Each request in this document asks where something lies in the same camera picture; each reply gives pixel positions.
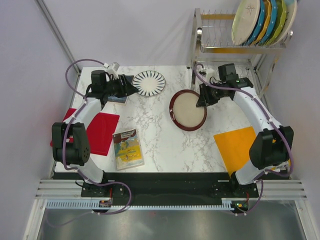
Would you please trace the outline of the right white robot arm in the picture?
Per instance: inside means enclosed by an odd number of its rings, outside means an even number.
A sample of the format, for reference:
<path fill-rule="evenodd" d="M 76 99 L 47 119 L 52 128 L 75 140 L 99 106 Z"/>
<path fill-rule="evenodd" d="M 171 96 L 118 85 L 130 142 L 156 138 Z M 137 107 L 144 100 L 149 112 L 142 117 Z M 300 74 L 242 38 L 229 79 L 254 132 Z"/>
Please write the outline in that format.
<path fill-rule="evenodd" d="M 194 74 L 202 82 L 196 107 L 208 107 L 229 97 L 248 118 L 255 139 L 248 151 L 249 159 L 229 180 L 229 191 L 235 197 L 247 191 L 247 185 L 262 175 L 272 173 L 286 177 L 279 170 L 284 164 L 293 163 L 292 144 L 294 131 L 276 120 L 259 99 L 254 85 L 247 77 L 239 77 L 233 63 L 218 67 L 219 80 L 206 81 L 195 67 Z"/>

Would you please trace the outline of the cream plate with red rim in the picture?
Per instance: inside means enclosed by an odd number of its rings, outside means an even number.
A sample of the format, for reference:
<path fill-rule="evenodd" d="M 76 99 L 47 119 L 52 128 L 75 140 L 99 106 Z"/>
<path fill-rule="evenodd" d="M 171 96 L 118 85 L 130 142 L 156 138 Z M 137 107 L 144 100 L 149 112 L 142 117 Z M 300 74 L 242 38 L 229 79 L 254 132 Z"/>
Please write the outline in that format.
<path fill-rule="evenodd" d="M 200 129 L 207 118 L 207 108 L 197 106 L 200 95 L 190 89 L 176 92 L 169 103 L 169 115 L 173 123 L 183 131 Z"/>

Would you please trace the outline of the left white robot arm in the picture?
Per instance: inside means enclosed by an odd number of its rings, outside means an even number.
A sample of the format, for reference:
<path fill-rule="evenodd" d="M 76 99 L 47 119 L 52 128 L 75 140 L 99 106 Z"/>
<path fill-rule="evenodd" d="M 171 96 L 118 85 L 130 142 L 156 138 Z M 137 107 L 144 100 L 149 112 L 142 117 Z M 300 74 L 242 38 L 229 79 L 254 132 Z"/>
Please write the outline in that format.
<path fill-rule="evenodd" d="M 52 155 L 67 171 L 75 170 L 83 180 L 92 185 L 99 197 L 106 196 L 110 186 L 124 183 L 104 181 L 104 171 L 91 159 L 91 147 L 87 128 L 101 112 L 109 97 L 123 98 L 136 94 L 129 78 L 131 75 L 109 73 L 106 70 L 91 72 L 91 84 L 83 96 L 82 104 L 63 122 L 52 125 Z"/>

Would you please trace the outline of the black and white striped plate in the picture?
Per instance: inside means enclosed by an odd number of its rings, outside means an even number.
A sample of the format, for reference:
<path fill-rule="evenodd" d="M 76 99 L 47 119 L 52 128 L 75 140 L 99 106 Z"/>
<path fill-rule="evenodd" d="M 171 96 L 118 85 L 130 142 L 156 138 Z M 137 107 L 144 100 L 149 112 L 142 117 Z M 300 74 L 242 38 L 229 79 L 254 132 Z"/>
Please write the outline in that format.
<path fill-rule="evenodd" d="M 154 70 L 138 73 L 132 80 L 132 85 L 138 89 L 138 94 L 143 97 L 154 97 L 160 94 L 165 86 L 164 76 Z"/>

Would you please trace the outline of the stainless steel dish rack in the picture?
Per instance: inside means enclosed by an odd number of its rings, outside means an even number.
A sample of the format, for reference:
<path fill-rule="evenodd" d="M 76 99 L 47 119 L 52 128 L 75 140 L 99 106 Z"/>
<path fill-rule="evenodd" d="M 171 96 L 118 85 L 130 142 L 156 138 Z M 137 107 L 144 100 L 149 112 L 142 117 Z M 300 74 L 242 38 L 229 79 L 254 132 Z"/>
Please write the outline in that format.
<path fill-rule="evenodd" d="M 289 30 L 282 40 L 271 46 L 235 45 L 232 42 L 232 23 L 235 15 L 228 12 L 194 10 L 188 62 L 193 68 L 197 63 L 242 63 L 251 71 L 255 88 L 263 98 L 271 83 L 276 63 L 294 35 Z"/>

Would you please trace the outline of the cream and green floral plate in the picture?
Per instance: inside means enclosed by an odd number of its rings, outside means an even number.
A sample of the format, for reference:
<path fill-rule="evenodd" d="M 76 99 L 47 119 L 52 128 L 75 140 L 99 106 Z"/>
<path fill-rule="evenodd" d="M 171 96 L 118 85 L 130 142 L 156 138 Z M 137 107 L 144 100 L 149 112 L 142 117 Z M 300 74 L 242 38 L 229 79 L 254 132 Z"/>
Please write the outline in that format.
<path fill-rule="evenodd" d="M 253 32 L 260 13 L 259 0 L 241 0 L 235 13 L 231 38 L 234 45 L 242 45 Z"/>

